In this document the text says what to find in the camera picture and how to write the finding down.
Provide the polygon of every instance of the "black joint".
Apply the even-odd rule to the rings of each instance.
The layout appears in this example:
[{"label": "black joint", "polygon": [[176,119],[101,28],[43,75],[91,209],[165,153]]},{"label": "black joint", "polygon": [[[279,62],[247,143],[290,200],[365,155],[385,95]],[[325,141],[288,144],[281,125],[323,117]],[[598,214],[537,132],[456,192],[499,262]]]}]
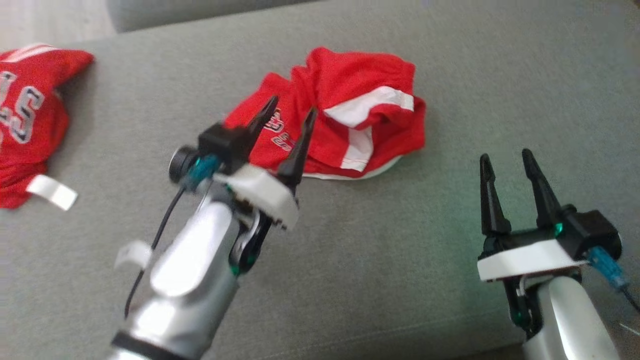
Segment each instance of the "black joint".
[{"label": "black joint", "polygon": [[245,274],[251,270],[256,260],[260,256],[262,244],[273,223],[265,213],[260,212],[258,226],[252,237],[244,241],[242,238],[236,240],[231,253],[229,254],[229,263],[237,266],[239,274]]},{"label": "black joint", "polygon": [[134,354],[138,354],[147,359],[153,360],[189,360],[186,357],[182,357],[174,354],[161,347],[157,347],[153,344],[138,340],[126,332],[119,331],[116,336],[111,340],[111,345],[118,347]]},{"label": "black joint", "polygon": [[198,136],[198,151],[213,154],[224,164],[221,171],[233,174],[249,161],[249,155],[260,136],[262,128],[271,120],[278,97],[272,97],[267,105],[251,120],[248,127],[227,129],[215,124]]},{"label": "black joint", "polygon": [[614,260],[620,258],[622,242],[618,230],[601,212],[578,213],[571,205],[565,208],[557,240],[572,259],[582,259],[584,253],[596,246],[603,247]]},{"label": "black joint", "polygon": [[511,322],[526,331],[531,324],[531,316],[525,297],[518,296],[517,289],[519,282],[520,279],[518,277],[504,279],[502,281],[505,294],[507,295],[507,301],[509,302]]},{"label": "black joint", "polygon": [[483,251],[482,251],[482,254],[478,256],[478,261],[493,255],[496,255],[502,250],[503,250],[502,245],[500,244],[498,239],[489,236],[486,239],[484,239]]},{"label": "black joint", "polygon": [[198,159],[198,150],[190,146],[183,146],[177,149],[171,158],[169,163],[169,179],[174,184],[180,182],[188,172],[189,169],[195,164]]}]

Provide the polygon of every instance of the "jersey number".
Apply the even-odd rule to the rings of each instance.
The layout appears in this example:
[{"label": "jersey number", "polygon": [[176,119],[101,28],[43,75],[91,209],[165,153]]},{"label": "jersey number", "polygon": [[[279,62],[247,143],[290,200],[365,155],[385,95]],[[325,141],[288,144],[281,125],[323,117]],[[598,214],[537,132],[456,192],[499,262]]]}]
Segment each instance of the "jersey number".
[{"label": "jersey number", "polygon": [[44,95],[33,86],[25,86],[20,91],[18,100],[13,106],[13,111],[4,106],[9,88],[18,77],[8,71],[0,73],[0,124],[9,128],[11,136],[19,143],[28,143],[33,132],[33,121],[36,119],[36,110],[40,109],[44,102]]},{"label": "jersey number", "polygon": [[[271,119],[269,119],[269,122],[264,125],[264,128],[271,130],[276,134],[280,133],[284,129],[284,121],[282,121],[280,109],[276,109]],[[292,145],[290,145],[291,138],[289,137],[289,133],[286,131],[272,137],[271,141],[286,152],[289,152],[292,149]]]}]

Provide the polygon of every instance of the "couch cushion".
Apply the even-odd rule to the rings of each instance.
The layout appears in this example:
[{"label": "couch cushion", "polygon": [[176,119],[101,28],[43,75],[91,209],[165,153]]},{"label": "couch cushion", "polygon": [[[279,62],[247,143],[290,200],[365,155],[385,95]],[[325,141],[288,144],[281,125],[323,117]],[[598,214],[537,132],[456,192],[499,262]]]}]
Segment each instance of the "couch cushion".
[{"label": "couch cushion", "polygon": [[313,0],[106,0],[113,27],[123,33]]}]

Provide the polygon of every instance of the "green led light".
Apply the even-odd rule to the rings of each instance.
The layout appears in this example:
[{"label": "green led light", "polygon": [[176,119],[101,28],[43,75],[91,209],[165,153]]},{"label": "green led light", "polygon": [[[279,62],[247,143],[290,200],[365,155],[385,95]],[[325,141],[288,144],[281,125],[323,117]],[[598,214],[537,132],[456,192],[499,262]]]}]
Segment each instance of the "green led light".
[{"label": "green led light", "polygon": [[562,223],[559,222],[556,224],[556,237],[558,237],[558,235],[562,234]]},{"label": "green led light", "polygon": [[522,316],[521,312],[518,311],[517,313],[515,313],[515,316],[513,317],[513,323],[519,327],[523,327],[525,325],[524,316]]}]

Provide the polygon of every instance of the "black cable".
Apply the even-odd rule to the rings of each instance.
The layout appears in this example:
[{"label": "black cable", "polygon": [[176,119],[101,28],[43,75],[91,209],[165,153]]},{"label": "black cable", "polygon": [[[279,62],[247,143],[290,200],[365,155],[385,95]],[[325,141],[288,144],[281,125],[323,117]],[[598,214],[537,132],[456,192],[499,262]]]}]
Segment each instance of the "black cable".
[{"label": "black cable", "polygon": [[[180,197],[182,197],[182,194],[184,193],[185,190],[186,189],[184,186],[180,187],[180,190],[178,190],[178,193],[175,194],[175,196],[173,197],[173,200],[171,201],[171,204],[169,204],[169,207],[164,213],[162,222],[160,222],[160,226],[158,227],[158,231],[156,232],[156,237],[154,238],[154,242],[151,244],[152,251],[156,249],[156,246],[160,241],[160,236],[162,236],[162,232],[164,231],[164,227],[166,226],[166,222],[169,221],[169,216],[171,216],[171,212],[173,211],[173,208],[175,208],[175,205],[178,203],[178,200],[180,200]],[[129,292],[129,296],[127,297],[127,302],[124,306],[125,319],[129,316],[129,307],[131,306],[131,300],[133,299],[133,295],[136,293],[136,290],[138,289],[138,285],[140,284],[140,281],[142,280],[143,275],[145,275],[144,269],[140,270],[140,272],[138,273],[138,277],[136,278],[136,281],[133,283],[133,286],[131,287],[131,292]]]},{"label": "black cable", "polygon": [[629,292],[629,288],[625,286],[620,291],[622,291],[622,293],[625,294],[625,297],[627,298],[627,300],[629,300],[629,303],[631,304],[631,306],[633,306],[634,309],[636,309],[636,311],[640,313],[640,306],[638,306],[638,303],[631,296],[631,293]]}]

